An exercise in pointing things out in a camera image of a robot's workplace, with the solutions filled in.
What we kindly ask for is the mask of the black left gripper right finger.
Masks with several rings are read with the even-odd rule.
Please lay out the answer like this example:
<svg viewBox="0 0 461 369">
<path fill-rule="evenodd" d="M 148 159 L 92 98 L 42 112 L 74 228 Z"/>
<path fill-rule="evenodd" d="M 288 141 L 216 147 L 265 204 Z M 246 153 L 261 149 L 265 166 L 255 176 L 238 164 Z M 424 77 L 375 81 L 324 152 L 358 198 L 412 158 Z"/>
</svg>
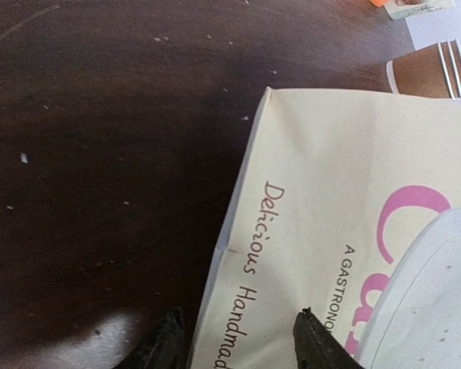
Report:
<svg viewBox="0 0 461 369">
<path fill-rule="evenodd" d="M 304 308 L 293 329 L 299 369 L 363 369 L 313 314 Z"/>
</svg>

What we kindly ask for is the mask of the orange plastic bowl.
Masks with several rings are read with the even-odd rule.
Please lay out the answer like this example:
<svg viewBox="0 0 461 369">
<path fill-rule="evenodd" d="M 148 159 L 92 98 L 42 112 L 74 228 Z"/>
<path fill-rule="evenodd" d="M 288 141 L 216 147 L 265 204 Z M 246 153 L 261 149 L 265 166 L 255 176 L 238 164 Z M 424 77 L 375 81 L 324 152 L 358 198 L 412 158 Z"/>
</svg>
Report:
<svg viewBox="0 0 461 369">
<path fill-rule="evenodd" d="M 370 3 L 374 6 L 380 8 L 386 4 L 387 0 L 370 0 Z"/>
</svg>

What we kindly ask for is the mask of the white ceramic mug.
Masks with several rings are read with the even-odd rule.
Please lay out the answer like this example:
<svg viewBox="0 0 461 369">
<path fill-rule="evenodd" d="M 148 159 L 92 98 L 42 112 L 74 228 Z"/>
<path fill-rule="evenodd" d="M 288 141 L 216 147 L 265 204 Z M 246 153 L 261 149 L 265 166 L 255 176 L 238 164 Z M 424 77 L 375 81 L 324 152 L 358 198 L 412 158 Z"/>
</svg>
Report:
<svg viewBox="0 0 461 369">
<path fill-rule="evenodd" d="M 384 5 L 392 20 L 455 8 L 455 0 L 389 0 Z"/>
</svg>

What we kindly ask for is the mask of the stack of brown paper cups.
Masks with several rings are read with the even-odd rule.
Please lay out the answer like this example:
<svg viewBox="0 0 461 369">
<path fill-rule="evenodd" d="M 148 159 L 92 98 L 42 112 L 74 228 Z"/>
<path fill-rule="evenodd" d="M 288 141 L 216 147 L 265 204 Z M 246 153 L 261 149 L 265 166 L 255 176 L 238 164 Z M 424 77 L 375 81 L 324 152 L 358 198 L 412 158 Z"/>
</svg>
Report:
<svg viewBox="0 0 461 369">
<path fill-rule="evenodd" d="M 386 63 L 394 94 L 461 100 L 461 44 L 437 42 Z"/>
</svg>

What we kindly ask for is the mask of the white pink paper bag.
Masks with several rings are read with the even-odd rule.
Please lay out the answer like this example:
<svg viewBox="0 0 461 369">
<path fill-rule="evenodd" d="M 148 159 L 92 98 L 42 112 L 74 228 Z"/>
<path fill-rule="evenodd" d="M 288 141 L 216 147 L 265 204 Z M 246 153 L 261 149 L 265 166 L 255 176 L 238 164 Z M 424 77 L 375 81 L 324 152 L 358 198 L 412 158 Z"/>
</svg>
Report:
<svg viewBox="0 0 461 369">
<path fill-rule="evenodd" d="M 461 209 L 461 102 L 262 97 L 217 240 L 191 368 L 293 368 L 310 308 L 350 354 L 414 238 Z"/>
</svg>

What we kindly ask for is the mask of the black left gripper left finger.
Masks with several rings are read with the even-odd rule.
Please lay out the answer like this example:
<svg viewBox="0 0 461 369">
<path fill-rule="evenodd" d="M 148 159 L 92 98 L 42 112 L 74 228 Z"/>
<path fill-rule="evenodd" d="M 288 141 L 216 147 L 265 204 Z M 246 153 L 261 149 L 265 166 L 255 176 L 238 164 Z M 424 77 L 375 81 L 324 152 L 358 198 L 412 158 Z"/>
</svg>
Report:
<svg viewBox="0 0 461 369">
<path fill-rule="evenodd" d="M 179 307 L 166 312 L 115 369 L 184 367 L 184 318 Z"/>
</svg>

